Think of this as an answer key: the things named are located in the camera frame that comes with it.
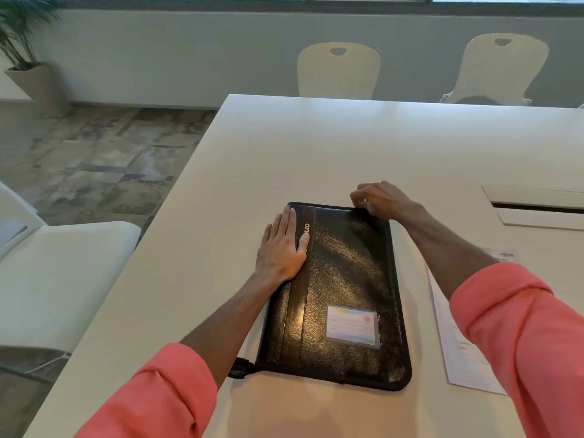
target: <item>pink sleeve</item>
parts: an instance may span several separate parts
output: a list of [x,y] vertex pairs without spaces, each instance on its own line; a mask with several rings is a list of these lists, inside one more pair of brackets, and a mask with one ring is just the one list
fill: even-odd
[[584,437],[584,318],[511,263],[466,280],[450,311],[491,363],[528,438]]
[[216,400],[217,385],[203,359],[187,346],[169,344],[75,438],[200,438]]

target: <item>chair backrest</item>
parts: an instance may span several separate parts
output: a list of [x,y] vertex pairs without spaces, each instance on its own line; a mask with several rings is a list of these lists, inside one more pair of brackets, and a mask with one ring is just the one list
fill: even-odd
[[0,259],[44,225],[33,206],[0,182]]
[[370,47],[356,43],[319,43],[298,56],[301,97],[370,100],[381,59]]
[[523,95],[543,67],[549,46],[532,36],[486,34],[473,38],[464,50],[458,79],[442,103],[482,96],[503,106],[526,106]]

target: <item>leather strap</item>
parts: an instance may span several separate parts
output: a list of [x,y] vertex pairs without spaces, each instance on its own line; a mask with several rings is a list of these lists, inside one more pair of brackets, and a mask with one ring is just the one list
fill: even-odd
[[308,294],[312,238],[314,235],[314,221],[316,216],[316,207],[303,207],[299,224],[296,224],[296,240],[298,241],[305,231],[308,231],[310,234],[310,240],[306,250],[306,261],[290,283],[290,296],[288,298],[286,324],[284,325],[284,339],[280,351],[280,364],[284,366],[297,367],[300,365],[304,308]]

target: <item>black leather portfolio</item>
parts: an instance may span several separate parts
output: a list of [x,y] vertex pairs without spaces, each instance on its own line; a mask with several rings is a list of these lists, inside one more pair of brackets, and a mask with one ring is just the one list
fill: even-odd
[[256,362],[237,358],[230,377],[268,370],[403,389],[412,367],[389,223],[361,209],[290,206],[296,242],[310,233],[306,262],[272,295]]

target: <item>floor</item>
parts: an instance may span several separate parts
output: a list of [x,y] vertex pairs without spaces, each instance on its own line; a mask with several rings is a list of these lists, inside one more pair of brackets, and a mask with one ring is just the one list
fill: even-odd
[[[63,119],[0,103],[0,181],[49,225],[129,221],[142,235],[214,111],[89,106]],[[34,368],[61,353],[0,346],[0,364]],[[55,380],[63,363],[40,375]],[[20,438],[50,384],[0,371],[0,437]]]

